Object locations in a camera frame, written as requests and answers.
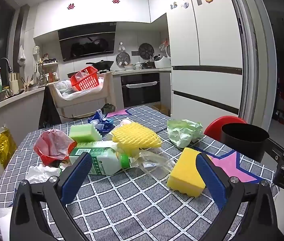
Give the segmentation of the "red plastic basket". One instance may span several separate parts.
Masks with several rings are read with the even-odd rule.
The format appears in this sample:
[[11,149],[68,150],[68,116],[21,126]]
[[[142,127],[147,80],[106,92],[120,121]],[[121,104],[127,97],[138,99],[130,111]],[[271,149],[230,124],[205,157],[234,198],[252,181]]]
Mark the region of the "red plastic basket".
[[93,89],[99,85],[97,69],[89,65],[75,73],[70,81],[75,91]]

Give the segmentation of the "yellow foam fruit net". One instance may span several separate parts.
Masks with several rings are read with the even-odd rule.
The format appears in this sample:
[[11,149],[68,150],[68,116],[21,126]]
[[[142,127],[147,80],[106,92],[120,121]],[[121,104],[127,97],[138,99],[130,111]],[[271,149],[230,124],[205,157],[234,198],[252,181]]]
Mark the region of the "yellow foam fruit net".
[[153,130],[135,122],[115,128],[112,135],[112,141],[127,154],[162,145],[162,140]]

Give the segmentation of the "built-in black oven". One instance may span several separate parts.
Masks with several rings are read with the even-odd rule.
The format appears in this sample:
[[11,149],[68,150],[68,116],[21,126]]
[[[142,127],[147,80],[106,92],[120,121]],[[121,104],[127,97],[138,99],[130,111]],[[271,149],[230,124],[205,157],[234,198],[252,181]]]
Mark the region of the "built-in black oven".
[[121,76],[125,108],[160,102],[160,75],[147,73]]

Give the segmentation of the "blue wrapper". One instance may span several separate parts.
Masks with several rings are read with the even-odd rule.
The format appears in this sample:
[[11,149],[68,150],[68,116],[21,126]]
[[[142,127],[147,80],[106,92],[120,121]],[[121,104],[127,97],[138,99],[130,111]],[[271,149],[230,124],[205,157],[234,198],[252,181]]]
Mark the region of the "blue wrapper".
[[113,119],[106,118],[101,109],[98,109],[96,113],[88,119],[88,123],[93,125],[94,128],[96,128],[96,130],[103,136],[115,128]]

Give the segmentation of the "clear plastic zip bag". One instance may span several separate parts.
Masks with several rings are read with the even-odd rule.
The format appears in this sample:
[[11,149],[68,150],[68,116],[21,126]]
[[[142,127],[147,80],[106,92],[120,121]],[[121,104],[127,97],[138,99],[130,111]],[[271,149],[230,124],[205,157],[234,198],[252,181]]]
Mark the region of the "clear plastic zip bag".
[[139,168],[146,172],[150,169],[160,169],[170,174],[175,167],[175,162],[162,156],[164,152],[160,148],[133,150],[129,155],[130,167]]

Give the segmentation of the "yellow sponge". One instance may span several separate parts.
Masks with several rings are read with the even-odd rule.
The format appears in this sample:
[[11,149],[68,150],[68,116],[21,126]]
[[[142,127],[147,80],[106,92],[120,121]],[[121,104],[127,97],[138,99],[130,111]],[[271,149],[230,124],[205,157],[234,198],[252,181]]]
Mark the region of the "yellow sponge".
[[167,180],[167,187],[189,197],[198,197],[205,189],[205,183],[196,168],[199,151],[186,147]]

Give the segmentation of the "green sponge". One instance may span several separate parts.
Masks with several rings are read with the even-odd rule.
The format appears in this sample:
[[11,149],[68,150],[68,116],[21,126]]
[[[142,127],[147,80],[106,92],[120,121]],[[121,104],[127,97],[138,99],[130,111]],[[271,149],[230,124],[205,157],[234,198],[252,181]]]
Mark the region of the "green sponge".
[[72,125],[70,127],[69,137],[77,143],[89,143],[102,140],[102,136],[92,124]]

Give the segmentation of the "grey checked tablecloth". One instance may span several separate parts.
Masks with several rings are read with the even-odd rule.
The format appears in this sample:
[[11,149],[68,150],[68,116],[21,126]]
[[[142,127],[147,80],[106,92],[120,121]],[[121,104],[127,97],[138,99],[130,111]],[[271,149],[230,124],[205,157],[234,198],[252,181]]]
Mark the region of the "grey checked tablecloth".
[[[112,117],[115,125],[125,118],[156,132],[162,146],[154,152],[178,161],[182,150],[167,136],[169,117],[148,106],[129,108]],[[29,167],[41,164],[33,147],[46,130],[29,132],[15,151],[0,179],[0,208],[12,205],[15,190]],[[231,151],[206,136],[188,147],[223,158]],[[271,183],[274,171],[242,154],[234,157],[241,171],[267,180],[276,197],[279,188]],[[133,167],[112,176],[88,175],[67,209],[89,240],[198,240],[207,230],[218,214],[207,189],[198,198],[188,197],[166,186],[168,173],[164,169],[146,170]]]

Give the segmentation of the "black wok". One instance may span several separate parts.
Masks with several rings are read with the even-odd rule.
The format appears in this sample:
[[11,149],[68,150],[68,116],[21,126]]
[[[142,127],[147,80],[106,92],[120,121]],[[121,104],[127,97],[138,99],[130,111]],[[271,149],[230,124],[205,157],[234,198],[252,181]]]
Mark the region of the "black wok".
[[93,63],[93,62],[86,62],[87,65],[93,66],[98,71],[110,71],[111,66],[113,65],[113,61],[109,60],[101,60],[99,62]]

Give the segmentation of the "green white lotion bottle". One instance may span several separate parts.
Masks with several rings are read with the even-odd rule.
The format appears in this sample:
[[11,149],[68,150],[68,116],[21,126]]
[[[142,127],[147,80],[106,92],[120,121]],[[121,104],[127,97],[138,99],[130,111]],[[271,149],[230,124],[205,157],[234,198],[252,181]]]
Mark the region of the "green white lotion bottle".
[[73,164],[83,152],[92,157],[90,175],[114,175],[131,167],[130,157],[111,140],[78,143],[69,154],[70,162]]

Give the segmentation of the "white crumpled tissue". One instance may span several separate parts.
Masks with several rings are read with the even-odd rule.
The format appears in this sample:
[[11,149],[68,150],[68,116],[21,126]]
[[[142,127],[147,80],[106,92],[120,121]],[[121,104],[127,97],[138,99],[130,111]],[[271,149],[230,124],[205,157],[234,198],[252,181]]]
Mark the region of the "white crumpled tissue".
[[46,182],[51,176],[59,176],[61,170],[56,167],[43,166],[30,166],[26,174],[26,180],[30,184]]

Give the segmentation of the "black range hood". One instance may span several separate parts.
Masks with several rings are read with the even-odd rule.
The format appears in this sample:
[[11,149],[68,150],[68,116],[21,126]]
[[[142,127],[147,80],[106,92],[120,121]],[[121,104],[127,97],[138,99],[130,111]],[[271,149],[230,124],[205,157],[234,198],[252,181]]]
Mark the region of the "black range hood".
[[115,22],[91,23],[58,30],[63,61],[113,53],[115,34]]

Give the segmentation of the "green plastic bag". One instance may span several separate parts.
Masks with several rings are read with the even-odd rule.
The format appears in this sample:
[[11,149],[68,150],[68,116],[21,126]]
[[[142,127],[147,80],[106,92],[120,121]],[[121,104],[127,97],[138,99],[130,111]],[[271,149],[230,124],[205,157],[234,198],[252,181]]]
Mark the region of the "green plastic bag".
[[188,147],[192,141],[202,139],[204,136],[202,125],[187,119],[169,120],[167,135],[171,143],[180,149]]

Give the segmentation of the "white refrigerator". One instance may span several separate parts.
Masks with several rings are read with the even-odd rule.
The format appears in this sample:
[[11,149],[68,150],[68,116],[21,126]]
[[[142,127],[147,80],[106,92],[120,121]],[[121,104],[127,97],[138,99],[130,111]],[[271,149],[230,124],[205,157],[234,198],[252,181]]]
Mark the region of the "white refrigerator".
[[166,0],[172,114],[207,127],[238,116],[243,45],[232,0]]

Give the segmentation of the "red plastic bag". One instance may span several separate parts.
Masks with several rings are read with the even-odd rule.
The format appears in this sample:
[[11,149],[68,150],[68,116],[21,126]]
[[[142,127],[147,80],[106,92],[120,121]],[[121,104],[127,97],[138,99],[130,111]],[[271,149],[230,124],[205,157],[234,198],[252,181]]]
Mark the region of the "red plastic bag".
[[61,130],[51,129],[43,132],[34,144],[34,151],[43,165],[67,160],[77,142]]

